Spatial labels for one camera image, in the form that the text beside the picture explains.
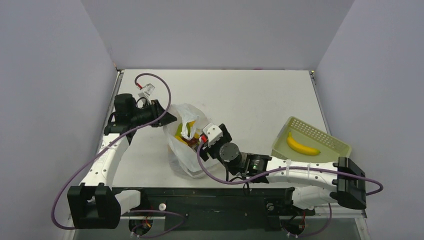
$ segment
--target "white table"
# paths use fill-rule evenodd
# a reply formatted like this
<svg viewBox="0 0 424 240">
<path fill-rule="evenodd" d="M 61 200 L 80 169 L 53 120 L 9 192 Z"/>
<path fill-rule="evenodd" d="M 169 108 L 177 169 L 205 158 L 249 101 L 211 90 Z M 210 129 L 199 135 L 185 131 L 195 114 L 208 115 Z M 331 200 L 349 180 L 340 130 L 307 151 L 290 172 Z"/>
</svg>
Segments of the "white table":
<svg viewBox="0 0 424 240">
<path fill-rule="evenodd" d="M 190 103 L 215 124 L 224 123 L 242 152 L 271 154 L 273 141 L 290 116 L 326 131 L 317 96 L 308 71 L 292 70 L 151 70 L 127 69 L 118 90 L 138 97 L 134 79 L 152 73 L 163 78 L 172 93 L 172 103 Z M 152 83 L 151 99 L 165 108 L 168 94 L 151 76 L 139 83 Z M 225 179 L 223 166 L 212 172 Z M 135 134 L 117 169 L 116 187 L 241 188 L 224 185 L 208 176 L 181 177 L 168 163 L 168 147 L 162 128 L 146 127 Z M 285 188 L 287 183 L 252 184 L 253 188 Z"/>
</svg>

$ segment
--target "black base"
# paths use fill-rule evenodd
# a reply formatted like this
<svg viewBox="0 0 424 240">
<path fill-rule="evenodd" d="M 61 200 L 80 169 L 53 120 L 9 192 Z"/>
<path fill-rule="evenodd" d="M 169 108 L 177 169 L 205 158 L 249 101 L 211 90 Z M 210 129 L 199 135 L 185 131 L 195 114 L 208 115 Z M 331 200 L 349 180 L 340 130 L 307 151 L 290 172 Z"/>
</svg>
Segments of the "black base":
<svg viewBox="0 0 424 240">
<path fill-rule="evenodd" d="M 291 204 L 293 188 L 253 188 L 249 196 L 244 196 L 239 188 L 122 188 L 114 187 L 116 194 L 122 190 L 139 190 L 147 196 L 149 204 L 158 210 L 159 204 L 166 204 L 166 211 L 187 216 L 187 221 L 179 231 L 230 231 L 264 229 L 281 231 L 279 216 L 292 217 L 302 212 Z M 267 204 L 273 202 L 274 210 Z M 148 209 L 147 205 L 135 209 Z M 124 216 L 145 216 L 143 213 L 127 213 Z M 166 216 L 165 229 L 181 221 L 176 216 Z"/>
</svg>

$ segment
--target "white wall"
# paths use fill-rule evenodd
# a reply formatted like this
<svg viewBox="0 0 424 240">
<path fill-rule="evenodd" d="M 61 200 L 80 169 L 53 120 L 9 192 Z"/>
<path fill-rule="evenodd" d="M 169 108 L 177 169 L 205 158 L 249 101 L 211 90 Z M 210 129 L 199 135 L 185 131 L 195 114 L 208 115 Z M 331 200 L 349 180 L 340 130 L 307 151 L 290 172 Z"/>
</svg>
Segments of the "white wall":
<svg viewBox="0 0 424 240">
<path fill-rule="evenodd" d="M 82 0 L 121 69 L 318 66 L 354 0 Z"/>
<path fill-rule="evenodd" d="M 94 155 L 116 70 L 79 0 L 2 0 L 0 33 L 0 238 L 61 239 L 50 208 Z"/>
<path fill-rule="evenodd" d="M 367 198 L 375 240 L 424 238 L 423 9 L 422 0 L 356 0 L 316 70 L 332 134 L 385 186 Z"/>
</svg>

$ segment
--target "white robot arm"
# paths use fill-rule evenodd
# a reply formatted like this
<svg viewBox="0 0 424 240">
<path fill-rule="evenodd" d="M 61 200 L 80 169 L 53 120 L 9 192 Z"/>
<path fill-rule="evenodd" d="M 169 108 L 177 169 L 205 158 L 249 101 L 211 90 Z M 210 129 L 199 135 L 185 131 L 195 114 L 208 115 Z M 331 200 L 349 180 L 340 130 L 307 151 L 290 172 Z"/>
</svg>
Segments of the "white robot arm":
<svg viewBox="0 0 424 240">
<path fill-rule="evenodd" d="M 152 100 L 151 105 L 147 105 L 147 107 L 137 108 L 143 112 L 129 107 L 134 103 L 135 100 L 131 95 L 116 96 L 115 121 L 109 122 L 105 128 L 102 148 L 118 137 L 121 132 L 149 122 L 150 118 L 154 119 L 155 115 L 161 114 L 161 109 L 163 111 L 163 108 L 155 100 Z M 153 127 L 160 127 L 174 121 L 176 121 L 176 117 L 169 114 Z M 292 183 L 295 189 L 292 192 L 291 205 L 296 208 L 311 210 L 314 206 L 328 203 L 339 203 L 350 209 L 365 209 L 366 207 L 364 181 L 343 178 L 338 174 L 325 172 L 347 172 L 364 177 L 364 172 L 349 158 L 341 157 L 338 162 L 311 165 L 311 163 L 279 159 L 269 155 L 240 152 L 237 145 L 231 142 L 232 138 L 224 124 L 217 126 L 210 123 L 204 127 L 203 133 L 201 140 L 207 144 L 198 151 L 204 160 L 210 157 L 218 159 L 232 175 L 241 175 L 246 179 L 254 177 L 252 183 Z M 131 144 L 133 135 L 127 135 L 113 146 L 108 147 L 108 150 L 93 163 L 80 185 L 70 187 L 67 196 L 76 228 L 113 229 L 118 225 L 122 214 L 141 204 L 139 191 L 124 190 L 113 195 L 111 188 L 119 162 Z M 285 168 L 285 170 L 257 177 L 261 173 L 281 168 Z"/>
</svg>

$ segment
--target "green basket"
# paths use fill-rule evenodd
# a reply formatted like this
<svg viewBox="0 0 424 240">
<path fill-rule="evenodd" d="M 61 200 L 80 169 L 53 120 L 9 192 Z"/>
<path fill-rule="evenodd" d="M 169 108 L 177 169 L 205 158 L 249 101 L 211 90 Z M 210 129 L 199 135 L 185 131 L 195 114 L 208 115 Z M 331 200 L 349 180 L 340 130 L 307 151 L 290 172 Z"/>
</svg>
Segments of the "green basket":
<svg viewBox="0 0 424 240">
<path fill-rule="evenodd" d="M 298 153 L 287 145 L 287 136 L 291 135 L 296 142 L 321 151 L 315 156 Z M 339 157 L 349 157 L 352 148 L 339 139 L 313 127 L 306 122 L 291 116 L 278 133 L 272 144 L 271 155 L 279 159 L 290 159 L 304 163 L 337 162 Z"/>
</svg>

